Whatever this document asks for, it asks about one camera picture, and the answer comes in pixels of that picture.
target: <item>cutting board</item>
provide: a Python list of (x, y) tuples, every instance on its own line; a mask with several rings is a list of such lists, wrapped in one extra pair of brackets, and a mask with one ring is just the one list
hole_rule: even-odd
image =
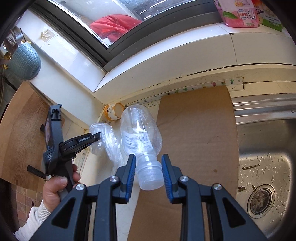
[(27, 165), (42, 170), (44, 133), (49, 106), (23, 82), (0, 123), (0, 178), (34, 191), (42, 191), (44, 180), (29, 173)]
[[(158, 160), (200, 184), (221, 183), (235, 197), (239, 147), (234, 110), (226, 86), (193, 90), (161, 98), (157, 126), (163, 138)], [(169, 203), (165, 187), (140, 191), (128, 241), (179, 241), (182, 205)], [(209, 240), (204, 210), (206, 240)]]

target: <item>clear plastic bottle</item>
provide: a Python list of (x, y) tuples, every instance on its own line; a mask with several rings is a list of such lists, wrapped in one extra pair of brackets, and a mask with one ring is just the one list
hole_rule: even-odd
[(121, 143), (126, 154), (135, 154), (140, 188), (154, 190), (164, 185), (161, 163), (157, 161), (163, 141), (146, 107), (127, 107), (121, 116)]

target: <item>bottle label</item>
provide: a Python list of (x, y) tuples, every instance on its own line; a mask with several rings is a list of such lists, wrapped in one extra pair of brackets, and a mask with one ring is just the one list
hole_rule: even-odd
[(147, 132), (124, 134), (126, 151), (130, 154), (146, 152), (153, 149)]

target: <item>silver screw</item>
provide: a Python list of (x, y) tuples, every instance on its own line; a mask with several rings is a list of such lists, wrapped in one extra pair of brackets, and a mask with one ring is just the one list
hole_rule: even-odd
[(215, 190), (221, 190), (222, 189), (222, 186), (219, 183), (215, 183), (213, 185), (213, 187), (214, 187)]
[(117, 181), (119, 180), (119, 178), (118, 178), (117, 176), (111, 176), (111, 177), (109, 178), (109, 180), (110, 180), (111, 182), (117, 182)]
[(180, 181), (181, 181), (181, 182), (187, 182), (188, 179), (189, 179), (189, 178), (186, 177), (186, 176), (181, 176), (181, 177), (180, 177)]
[(81, 190), (84, 189), (84, 185), (83, 185), (83, 184), (78, 184), (78, 185), (76, 186), (76, 189), (79, 190), (79, 191), (81, 191)]

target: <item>white sleeve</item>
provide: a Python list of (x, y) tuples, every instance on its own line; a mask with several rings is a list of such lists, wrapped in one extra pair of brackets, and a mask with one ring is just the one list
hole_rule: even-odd
[(31, 208), (27, 223), (15, 232), (16, 238), (19, 241), (28, 241), (49, 215), (50, 212), (46, 209), (42, 200), (40, 207)]

